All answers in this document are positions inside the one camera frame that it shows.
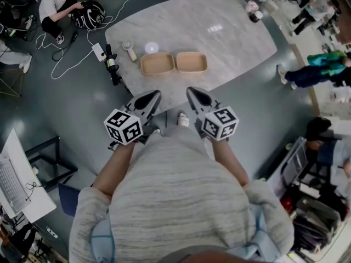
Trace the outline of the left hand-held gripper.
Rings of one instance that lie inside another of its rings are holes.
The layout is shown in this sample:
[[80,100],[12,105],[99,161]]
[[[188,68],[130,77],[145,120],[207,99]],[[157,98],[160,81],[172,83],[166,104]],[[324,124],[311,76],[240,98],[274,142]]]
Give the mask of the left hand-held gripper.
[[128,104],[128,111],[114,109],[104,121],[104,126],[112,142],[107,147],[114,150],[118,145],[127,146],[132,142],[146,144],[157,129],[149,122],[161,101],[161,92],[151,90],[136,95]]

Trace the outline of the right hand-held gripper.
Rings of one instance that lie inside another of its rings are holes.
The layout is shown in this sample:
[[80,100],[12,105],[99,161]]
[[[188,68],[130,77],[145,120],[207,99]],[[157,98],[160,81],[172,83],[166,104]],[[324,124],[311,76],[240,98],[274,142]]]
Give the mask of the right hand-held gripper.
[[188,87],[186,97],[191,109],[199,115],[202,136],[221,141],[234,135],[239,118],[230,106],[209,112],[210,108],[218,105],[218,101],[209,91],[199,87]]

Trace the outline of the beige tray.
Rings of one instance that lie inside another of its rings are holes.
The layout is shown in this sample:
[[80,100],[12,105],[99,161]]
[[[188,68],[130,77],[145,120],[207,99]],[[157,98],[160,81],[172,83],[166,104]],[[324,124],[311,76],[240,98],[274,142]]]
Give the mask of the beige tray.
[[180,52],[175,58],[171,53],[161,52],[144,55],[140,69],[145,76],[162,75],[175,69],[180,73],[204,73],[208,63],[205,54],[199,52]]

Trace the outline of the person's left forearm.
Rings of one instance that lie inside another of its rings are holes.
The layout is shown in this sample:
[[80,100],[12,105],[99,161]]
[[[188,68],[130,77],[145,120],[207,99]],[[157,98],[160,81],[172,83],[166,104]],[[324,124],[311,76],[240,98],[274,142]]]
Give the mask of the person's left forearm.
[[134,142],[127,146],[118,145],[108,162],[97,175],[92,187],[112,197],[128,170],[134,147]]

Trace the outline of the person's right forearm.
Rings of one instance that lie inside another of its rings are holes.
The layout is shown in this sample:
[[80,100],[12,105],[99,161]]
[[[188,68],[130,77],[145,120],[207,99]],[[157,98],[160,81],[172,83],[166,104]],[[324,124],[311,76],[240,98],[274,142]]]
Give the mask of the person's right forearm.
[[247,172],[234,155],[230,145],[226,140],[216,141],[211,139],[215,160],[230,171],[241,186],[249,184],[250,179]]

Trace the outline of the person's right white shoe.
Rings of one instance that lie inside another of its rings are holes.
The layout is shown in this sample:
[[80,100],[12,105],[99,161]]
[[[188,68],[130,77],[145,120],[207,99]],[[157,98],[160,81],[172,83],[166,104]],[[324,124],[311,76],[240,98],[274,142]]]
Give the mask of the person's right white shoe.
[[177,118],[177,126],[180,127],[189,127],[190,122],[189,122],[189,117],[187,114],[183,111],[180,111],[178,113],[178,118]]

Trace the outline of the person's grey trousers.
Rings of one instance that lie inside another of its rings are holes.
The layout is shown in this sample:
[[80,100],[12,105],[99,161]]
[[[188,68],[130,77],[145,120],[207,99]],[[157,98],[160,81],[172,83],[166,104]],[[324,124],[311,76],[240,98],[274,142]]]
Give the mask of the person's grey trousers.
[[204,155],[208,154],[206,144],[199,134],[189,127],[172,126],[164,130],[163,133],[154,132],[150,135],[145,147],[163,146],[184,146],[186,150],[194,150]]

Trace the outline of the grey marble table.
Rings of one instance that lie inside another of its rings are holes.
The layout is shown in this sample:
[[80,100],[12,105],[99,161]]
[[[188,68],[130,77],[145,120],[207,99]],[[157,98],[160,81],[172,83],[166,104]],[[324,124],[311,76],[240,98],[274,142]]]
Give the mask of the grey marble table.
[[[253,23],[244,0],[170,0],[141,10],[107,29],[106,40],[117,54],[119,73],[133,95],[150,90],[162,94],[158,113],[187,101],[186,89],[213,90],[266,61],[277,51],[262,21]],[[132,41],[138,59],[152,43],[160,52],[176,56],[198,52],[206,56],[207,70],[184,73],[175,69],[147,76],[139,61],[122,48]]]

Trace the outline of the small white handheld fan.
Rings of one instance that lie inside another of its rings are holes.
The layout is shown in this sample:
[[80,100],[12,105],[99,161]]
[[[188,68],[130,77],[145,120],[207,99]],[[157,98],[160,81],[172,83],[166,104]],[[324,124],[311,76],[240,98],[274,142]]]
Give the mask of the small white handheld fan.
[[133,47],[134,47],[134,43],[131,40],[126,40],[122,43],[123,50],[125,50],[128,53],[130,59],[133,62],[135,62],[135,61],[137,61],[138,58],[137,58],[137,55],[136,55]]

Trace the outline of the white cluttered desk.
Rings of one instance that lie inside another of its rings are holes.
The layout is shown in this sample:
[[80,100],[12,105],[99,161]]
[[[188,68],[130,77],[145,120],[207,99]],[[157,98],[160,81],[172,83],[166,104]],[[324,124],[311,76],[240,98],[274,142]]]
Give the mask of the white cluttered desk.
[[267,182],[294,226],[288,257],[294,263],[338,261],[338,240],[351,225],[351,178],[342,168],[309,157],[306,139],[299,137],[282,155]]

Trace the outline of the person's grey knit top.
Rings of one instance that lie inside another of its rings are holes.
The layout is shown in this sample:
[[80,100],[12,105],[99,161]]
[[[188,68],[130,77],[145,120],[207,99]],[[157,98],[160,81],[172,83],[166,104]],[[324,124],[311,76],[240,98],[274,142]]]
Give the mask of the person's grey knit top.
[[[250,180],[241,186],[215,158],[184,146],[143,146],[107,196],[92,186],[80,191],[69,241],[70,263],[97,263],[89,244],[92,229],[107,216],[116,263],[157,263],[193,245],[229,249],[256,233],[250,205],[263,208],[268,235],[282,255],[293,246],[291,219],[269,185]],[[203,251],[185,259],[229,261],[223,251]]]

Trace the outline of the black bag with white lines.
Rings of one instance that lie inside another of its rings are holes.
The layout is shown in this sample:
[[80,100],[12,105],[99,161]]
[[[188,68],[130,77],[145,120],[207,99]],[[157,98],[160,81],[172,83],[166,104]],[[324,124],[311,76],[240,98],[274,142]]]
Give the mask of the black bag with white lines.
[[97,29],[105,19],[105,10],[97,1],[81,2],[83,8],[75,9],[71,15],[71,21],[76,28],[88,30]]

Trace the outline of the dark blue chair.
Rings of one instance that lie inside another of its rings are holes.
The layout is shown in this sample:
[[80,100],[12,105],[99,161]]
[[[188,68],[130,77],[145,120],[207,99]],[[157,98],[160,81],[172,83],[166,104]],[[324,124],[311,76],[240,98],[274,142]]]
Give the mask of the dark blue chair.
[[68,216],[75,216],[80,190],[65,184],[58,185],[60,203],[63,212]]

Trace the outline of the silver laptop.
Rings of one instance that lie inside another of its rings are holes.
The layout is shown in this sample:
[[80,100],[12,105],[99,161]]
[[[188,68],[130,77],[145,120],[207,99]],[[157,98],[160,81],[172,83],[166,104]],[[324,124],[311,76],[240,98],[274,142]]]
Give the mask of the silver laptop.
[[10,218],[20,214],[30,204],[8,158],[0,154],[0,205]]

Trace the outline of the black frame side table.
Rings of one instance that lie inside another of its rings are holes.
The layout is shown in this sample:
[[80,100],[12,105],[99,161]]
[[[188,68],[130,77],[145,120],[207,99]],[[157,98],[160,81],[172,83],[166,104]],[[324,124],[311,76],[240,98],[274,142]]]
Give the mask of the black frame side table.
[[47,192],[60,183],[66,184],[78,172],[76,166],[61,157],[59,136],[25,151],[25,155],[30,165],[38,169],[37,178]]

